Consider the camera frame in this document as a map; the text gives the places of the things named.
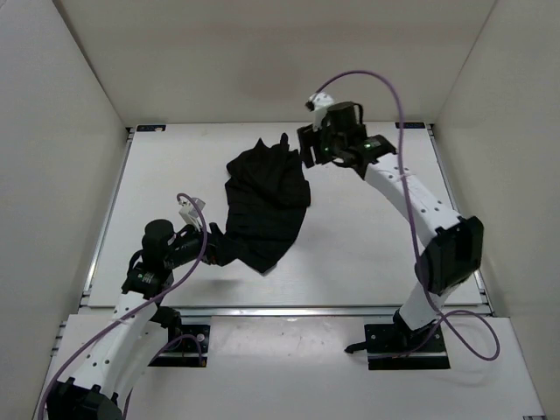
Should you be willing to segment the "black skirt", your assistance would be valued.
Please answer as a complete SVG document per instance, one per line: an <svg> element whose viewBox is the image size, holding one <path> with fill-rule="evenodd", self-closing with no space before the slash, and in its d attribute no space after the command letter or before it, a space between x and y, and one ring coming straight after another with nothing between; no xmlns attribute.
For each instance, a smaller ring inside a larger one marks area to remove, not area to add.
<svg viewBox="0 0 560 420"><path fill-rule="evenodd" d="M258 140L226 169L226 231L212 230L216 262L239 260L265 274L294 244L311 205L299 153L283 133L270 147Z"/></svg>

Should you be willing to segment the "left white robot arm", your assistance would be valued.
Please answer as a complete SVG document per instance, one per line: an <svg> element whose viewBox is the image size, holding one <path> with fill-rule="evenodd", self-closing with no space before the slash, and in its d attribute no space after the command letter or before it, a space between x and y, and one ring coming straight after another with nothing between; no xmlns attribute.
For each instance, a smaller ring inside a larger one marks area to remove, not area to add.
<svg viewBox="0 0 560 420"><path fill-rule="evenodd" d="M160 354L187 340L204 361L197 337L182 331L179 312L163 300L180 285L174 269L187 264L195 270L208 239L203 220L179 231L168 220L146 225L111 320L54 374L38 418L124 419L135 382Z"/></svg>

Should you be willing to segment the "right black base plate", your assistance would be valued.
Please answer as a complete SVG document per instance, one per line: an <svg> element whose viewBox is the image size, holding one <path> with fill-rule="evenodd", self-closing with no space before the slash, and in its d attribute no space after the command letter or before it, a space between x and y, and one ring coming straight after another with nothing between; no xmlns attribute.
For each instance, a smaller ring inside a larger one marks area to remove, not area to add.
<svg viewBox="0 0 560 420"><path fill-rule="evenodd" d="M392 324L365 324L369 371L448 370L451 368L439 326L429 336L421 332L407 344Z"/></svg>

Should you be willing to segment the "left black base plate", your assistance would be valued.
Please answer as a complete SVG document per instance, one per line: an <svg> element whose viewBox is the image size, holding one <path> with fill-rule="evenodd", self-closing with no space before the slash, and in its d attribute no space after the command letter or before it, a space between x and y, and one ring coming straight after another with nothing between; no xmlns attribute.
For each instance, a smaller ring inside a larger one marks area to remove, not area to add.
<svg viewBox="0 0 560 420"><path fill-rule="evenodd" d="M168 334L168 345L150 362L154 368L205 368L211 339L210 318L182 318Z"/></svg>

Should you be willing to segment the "blue corner label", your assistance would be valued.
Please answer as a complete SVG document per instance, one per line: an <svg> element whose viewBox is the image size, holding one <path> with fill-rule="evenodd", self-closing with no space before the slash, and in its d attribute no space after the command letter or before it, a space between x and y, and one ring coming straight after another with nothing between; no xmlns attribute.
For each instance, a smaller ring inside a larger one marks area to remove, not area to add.
<svg viewBox="0 0 560 420"><path fill-rule="evenodd" d="M395 122L395 127L400 130L425 130L426 125L424 122Z"/></svg>
<svg viewBox="0 0 560 420"><path fill-rule="evenodd" d="M165 124L139 124L136 126L136 132L164 132Z"/></svg>

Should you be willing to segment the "right blue corner label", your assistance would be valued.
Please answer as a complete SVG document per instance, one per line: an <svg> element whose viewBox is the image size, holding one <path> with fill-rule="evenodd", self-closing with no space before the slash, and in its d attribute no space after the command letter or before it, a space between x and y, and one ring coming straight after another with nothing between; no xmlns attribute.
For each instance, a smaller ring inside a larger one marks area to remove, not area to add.
<svg viewBox="0 0 560 420"><path fill-rule="evenodd" d="M395 127L400 130L425 130L426 125L424 122L395 122Z"/></svg>

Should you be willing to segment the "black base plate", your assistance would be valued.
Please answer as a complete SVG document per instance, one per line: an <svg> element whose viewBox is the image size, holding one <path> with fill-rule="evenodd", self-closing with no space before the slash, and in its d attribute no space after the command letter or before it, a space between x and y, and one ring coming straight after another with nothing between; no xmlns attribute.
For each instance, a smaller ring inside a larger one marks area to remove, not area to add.
<svg viewBox="0 0 560 420"><path fill-rule="evenodd" d="M392 324L365 324L369 371L448 370L451 368L439 326L429 336L421 332L407 344Z"/></svg>
<svg viewBox="0 0 560 420"><path fill-rule="evenodd" d="M150 362L154 368L205 368L211 339L210 318L182 318L168 334L168 345Z"/></svg>

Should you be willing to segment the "left blue corner label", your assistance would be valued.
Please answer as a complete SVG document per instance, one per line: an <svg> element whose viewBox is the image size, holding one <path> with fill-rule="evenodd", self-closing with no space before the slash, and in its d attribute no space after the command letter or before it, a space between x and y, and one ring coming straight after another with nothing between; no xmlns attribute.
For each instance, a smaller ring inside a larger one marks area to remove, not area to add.
<svg viewBox="0 0 560 420"><path fill-rule="evenodd" d="M136 132L164 132L165 124L139 124L136 126Z"/></svg>

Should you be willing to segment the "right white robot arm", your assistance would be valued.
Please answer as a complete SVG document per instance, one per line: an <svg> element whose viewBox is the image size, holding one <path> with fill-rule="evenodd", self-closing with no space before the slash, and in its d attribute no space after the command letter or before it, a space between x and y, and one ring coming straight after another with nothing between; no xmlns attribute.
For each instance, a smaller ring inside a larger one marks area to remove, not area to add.
<svg viewBox="0 0 560 420"><path fill-rule="evenodd" d="M411 226L419 252L417 284L393 317L391 337L398 353L410 351L428 338L448 297L480 267L484 226L430 192L400 164L397 148L385 136L370 136L359 103L335 102L322 94L305 106L313 121L297 131L304 165L332 163L354 170Z"/></svg>

